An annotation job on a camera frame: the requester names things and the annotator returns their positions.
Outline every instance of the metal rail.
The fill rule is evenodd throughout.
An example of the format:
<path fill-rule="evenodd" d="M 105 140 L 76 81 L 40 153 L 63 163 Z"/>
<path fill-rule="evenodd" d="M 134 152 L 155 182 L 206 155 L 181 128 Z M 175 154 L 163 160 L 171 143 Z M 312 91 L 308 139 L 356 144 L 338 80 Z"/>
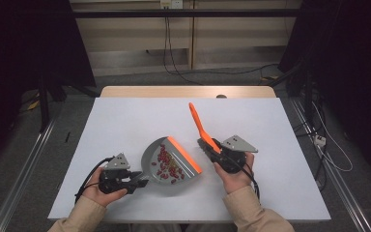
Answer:
<path fill-rule="evenodd" d="M 76 10 L 72 12 L 22 11 L 22 16 L 108 18 L 108 17 L 297 17 L 323 14 L 322 9 L 256 10 Z"/>
<path fill-rule="evenodd" d="M 23 192 L 26 189 L 31 174 L 39 160 L 39 157 L 43 151 L 43 148 L 53 130 L 56 119 L 59 117 L 62 108 L 57 109 L 54 117 L 47 125 L 46 129 L 38 135 L 37 141 L 35 142 L 32 151 L 29 154 L 28 159 L 22 167 L 19 175 L 17 176 L 14 185 L 12 186 L 9 194 L 7 195 L 4 203 L 0 208 L 0 232 L 3 232 L 8 227 L 8 224 L 14 214 L 17 203 L 22 197 Z"/>
<path fill-rule="evenodd" d="M 291 100 L 292 105 L 294 106 L 294 109 L 296 110 L 298 117 L 300 118 L 300 121 L 303 123 L 303 126 L 307 133 L 311 133 L 312 130 L 311 127 L 306 123 L 306 119 L 303 115 L 303 106 L 299 101 Z M 318 152 L 318 157 L 321 159 L 323 155 L 323 151 L 319 146 L 315 146 L 316 150 Z M 328 158 L 330 158 L 329 153 L 327 152 L 325 154 Z M 357 228 L 357 231 L 360 232 L 366 232 L 371 231 L 371 225 L 369 224 L 369 221 L 367 219 L 367 216 L 363 212 L 362 208 L 360 207 L 359 203 L 357 202 L 357 199 L 352 194 L 351 190 L 349 189 L 348 185 L 346 184 L 345 180 L 342 178 L 342 175 L 340 174 L 339 170 L 332 167 L 330 163 L 327 161 L 327 159 L 323 160 L 324 167 L 326 168 L 326 171 L 330 177 L 330 179 L 333 182 L 333 185 L 336 188 L 336 191 L 338 192 L 340 198 L 342 199 L 345 208 L 347 209 L 351 219 L 354 221 L 354 224 Z"/>

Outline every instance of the power strip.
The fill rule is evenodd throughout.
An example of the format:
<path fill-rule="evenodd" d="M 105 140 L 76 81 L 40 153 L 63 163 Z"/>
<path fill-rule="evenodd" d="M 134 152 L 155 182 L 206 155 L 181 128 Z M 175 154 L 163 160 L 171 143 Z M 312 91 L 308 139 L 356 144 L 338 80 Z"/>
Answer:
<path fill-rule="evenodd" d="M 320 148 L 323 148 L 327 144 L 327 139 L 317 134 L 314 136 L 314 144 L 319 146 Z"/>
<path fill-rule="evenodd" d="M 182 9 L 183 0 L 160 0 L 160 7 L 162 9 Z"/>

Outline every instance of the sleeve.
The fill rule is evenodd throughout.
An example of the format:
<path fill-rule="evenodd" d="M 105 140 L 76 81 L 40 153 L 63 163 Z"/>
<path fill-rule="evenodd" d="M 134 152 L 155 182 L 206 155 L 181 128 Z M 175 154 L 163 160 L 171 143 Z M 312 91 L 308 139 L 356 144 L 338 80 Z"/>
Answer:
<path fill-rule="evenodd" d="M 240 188 L 224 198 L 224 204 L 239 231 L 294 231 L 292 225 L 273 210 L 263 209 L 252 187 Z"/>
<path fill-rule="evenodd" d="M 71 231 L 89 232 L 95 231 L 96 227 L 103 219 L 106 208 L 95 201 L 81 196 L 68 218 L 57 220 L 49 229 L 49 232 Z"/>

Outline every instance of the human hand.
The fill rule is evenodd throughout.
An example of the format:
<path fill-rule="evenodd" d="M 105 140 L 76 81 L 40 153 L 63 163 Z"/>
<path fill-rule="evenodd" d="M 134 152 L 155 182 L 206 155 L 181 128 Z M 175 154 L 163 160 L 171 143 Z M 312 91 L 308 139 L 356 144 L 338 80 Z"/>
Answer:
<path fill-rule="evenodd" d="M 84 191 L 83 194 L 87 198 L 97 202 L 98 204 L 102 205 L 103 207 L 106 207 L 108 204 L 111 202 L 118 200 L 122 198 L 123 196 L 128 193 L 127 189 L 120 189 L 118 191 L 114 191 L 108 194 L 103 193 L 99 189 L 99 185 L 97 183 L 99 182 L 99 177 L 102 172 L 103 168 L 99 167 L 96 169 L 96 171 L 93 173 L 92 177 L 90 178 L 89 182 L 87 183 L 87 187 Z"/>
<path fill-rule="evenodd" d="M 245 152 L 245 155 L 246 164 L 248 164 L 248 166 L 252 168 L 252 165 L 254 164 L 254 155 L 248 152 Z M 248 173 L 251 173 L 252 170 L 250 170 L 248 166 L 245 165 L 243 169 L 245 169 Z M 222 169 L 222 167 L 216 162 L 214 163 L 214 168 L 218 176 L 221 178 L 224 184 L 225 191 L 228 194 L 251 185 L 251 179 L 249 179 L 249 177 L 246 176 L 246 174 L 242 171 L 235 174 L 230 174 L 224 171 L 224 169 Z"/>

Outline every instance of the metal bracket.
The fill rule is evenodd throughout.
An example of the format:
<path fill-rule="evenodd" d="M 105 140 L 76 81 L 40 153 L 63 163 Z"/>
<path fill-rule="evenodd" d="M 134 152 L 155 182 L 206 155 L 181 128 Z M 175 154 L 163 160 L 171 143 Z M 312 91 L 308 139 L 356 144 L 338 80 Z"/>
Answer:
<path fill-rule="evenodd" d="M 105 171 L 112 171 L 112 170 L 122 170 L 122 169 L 129 169 L 130 164 L 125 157 L 125 154 L 120 153 L 115 158 L 113 158 L 107 165 L 104 166 Z"/>
<path fill-rule="evenodd" d="M 258 153 L 258 149 L 240 138 L 238 135 L 231 136 L 230 138 L 224 140 L 221 143 L 221 146 L 237 152 Z"/>

